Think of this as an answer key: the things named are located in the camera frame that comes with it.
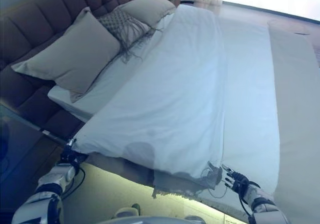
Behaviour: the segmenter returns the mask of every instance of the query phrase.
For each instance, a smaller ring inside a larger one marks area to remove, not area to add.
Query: bed frame
[[[27,60],[51,45],[89,6],[95,16],[111,12],[131,0],[32,0],[0,17],[0,100],[20,117],[67,140],[84,123],[51,101],[47,94],[55,85],[19,74],[11,65]]]

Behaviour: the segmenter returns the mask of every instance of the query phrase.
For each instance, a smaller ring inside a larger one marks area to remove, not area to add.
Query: floor
[[[207,224],[243,224],[232,217],[214,210],[196,201],[182,197],[157,195],[152,197],[153,189],[118,175],[108,173],[90,164],[81,165],[86,178],[84,183],[64,204],[65,224],[95,224],[110,219],[123,207],[131,207],[134,203],[141,206],[141,215],[184,218],[188,215],[202,217]],[[82,179],[76,178],[74,185]]]

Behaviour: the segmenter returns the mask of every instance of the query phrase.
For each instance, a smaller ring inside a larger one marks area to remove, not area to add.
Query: beige pillow
[[[120,8],[151,27],[155,27],[160,19],[176,9],[168,0],[132,0]]]
[[[120,43],[86,7],[61,38],[29,60],[13,65],[12,69],[54,80],[58,86],[71,92],[74,102],[87,92],[119,50]]]

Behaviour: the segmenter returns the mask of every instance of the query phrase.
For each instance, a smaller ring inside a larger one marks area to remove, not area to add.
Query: white rug
[[[316,55],[315,57],[318,60],[318,65],[320,68],[320,47],[317,47],[317,46],[313,46],[313,47],[314,47],[314,53]]]
[[[269,27],[285,30],[296,34],[310,34],[309,30],[301,23],[295,22],[294,20],[278,20],[271,19],[268,22]]]

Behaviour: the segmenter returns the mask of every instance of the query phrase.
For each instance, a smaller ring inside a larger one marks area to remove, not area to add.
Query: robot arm
[[[75,139],[70,140],[60,161],[49,173],[41,177],[34,193],[14,214],[12,224],[63,224],[61,195],[79,172],[82,157],[71,150]]]
[[[226,174],[230,178],[225,178],[225,185],[238,193],[242,207],[242,202],[247,204],[251,210],[248,214],[249,224],[290,224],[282,211],[274,204],[271,195],[265,193],[258,184],[251,182],[244,175],[235,172],[226,165],[222,165]]]

